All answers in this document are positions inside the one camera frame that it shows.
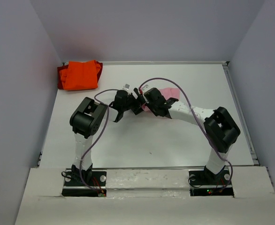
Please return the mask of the pink t shirt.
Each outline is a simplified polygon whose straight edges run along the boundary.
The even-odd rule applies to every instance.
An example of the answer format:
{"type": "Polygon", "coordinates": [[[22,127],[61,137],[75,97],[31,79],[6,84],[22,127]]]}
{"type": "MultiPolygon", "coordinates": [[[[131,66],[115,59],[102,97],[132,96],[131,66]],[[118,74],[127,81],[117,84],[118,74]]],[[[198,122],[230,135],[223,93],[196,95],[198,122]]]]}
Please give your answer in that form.
{"type": "MultiPolygon", "coordinates": [[[[168,100],[169,98],[180,99],[180,90],[178,88],[169,87],[169,88],[163,88],[158,90],[166,100],[168,100]]],[[[143,105],[142,108],[145,112],[150,111],[150,109],[145,105],[143,105]]]]}

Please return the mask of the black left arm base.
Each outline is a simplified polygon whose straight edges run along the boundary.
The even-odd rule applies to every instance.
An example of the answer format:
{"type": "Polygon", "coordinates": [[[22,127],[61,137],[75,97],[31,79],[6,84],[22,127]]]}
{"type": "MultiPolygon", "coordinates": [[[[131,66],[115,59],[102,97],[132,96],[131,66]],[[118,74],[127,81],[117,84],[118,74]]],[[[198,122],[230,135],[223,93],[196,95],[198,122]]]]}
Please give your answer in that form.
{"type": "Polygon", "coordinates": [[[71,170],[61,172],[64,178],[62,196],[64,197],[106,197],[107,172],[104,170],[95,170],[92,172],[87,187],[81,178],[74,175],[71,170]]]}

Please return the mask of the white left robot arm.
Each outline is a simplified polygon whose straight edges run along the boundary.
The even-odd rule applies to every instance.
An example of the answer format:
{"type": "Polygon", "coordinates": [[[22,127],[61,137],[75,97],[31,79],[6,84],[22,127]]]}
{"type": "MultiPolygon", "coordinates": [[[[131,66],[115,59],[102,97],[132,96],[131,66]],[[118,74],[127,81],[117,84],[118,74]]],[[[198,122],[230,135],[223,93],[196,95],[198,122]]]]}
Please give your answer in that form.
{"type": "Polygon", "coordinates": [[[127,89],[117,90],[113,102],[97,103],[95,99],[85,97],[70,117],[69,123],[75,134],[75,160],[71,167],[71,177],[80,185],[88,188],[92,178],[91,149],[103,135],[109,121],[119,122],[126,111],[135,115],[143,111],[144,99],[138,88],[133,92],[127,89]]]}

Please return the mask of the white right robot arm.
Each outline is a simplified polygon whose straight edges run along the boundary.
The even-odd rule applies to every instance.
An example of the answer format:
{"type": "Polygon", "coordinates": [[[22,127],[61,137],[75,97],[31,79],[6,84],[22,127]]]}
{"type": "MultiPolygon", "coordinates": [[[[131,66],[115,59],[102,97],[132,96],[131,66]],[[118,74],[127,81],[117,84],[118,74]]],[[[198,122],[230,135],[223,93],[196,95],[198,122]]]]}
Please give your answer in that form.
{"type": "Polygon", "coordinates": [[[218,181],[225,168],[229,150],[241,134],[228,110],[221,106],[215,110],[204,109],[185,104],[177,98],[166,99],[157,88],[150,88],[148,85],[145,85],[141,92],[145,106],[155,116],[199,126],[212,147],[204,167],[203,178],[209,184],[218,181]]]}

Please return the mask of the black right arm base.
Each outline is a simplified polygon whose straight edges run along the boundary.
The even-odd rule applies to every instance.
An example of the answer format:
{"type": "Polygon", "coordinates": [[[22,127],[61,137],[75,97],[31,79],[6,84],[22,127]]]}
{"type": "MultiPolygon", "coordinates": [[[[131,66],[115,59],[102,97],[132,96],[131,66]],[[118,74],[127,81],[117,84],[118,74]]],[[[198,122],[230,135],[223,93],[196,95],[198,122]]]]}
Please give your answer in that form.
{"type": "Polygon", "coordinates": [[[205,176],[204,170],[189,171],[188,183],[190,185],[190,196],[211,197],[211,196],[231,196],[234,197],[232,182],[229,180],[231,174],[228,169],[224,169],[220,176],[209,179],[205,176]]]}

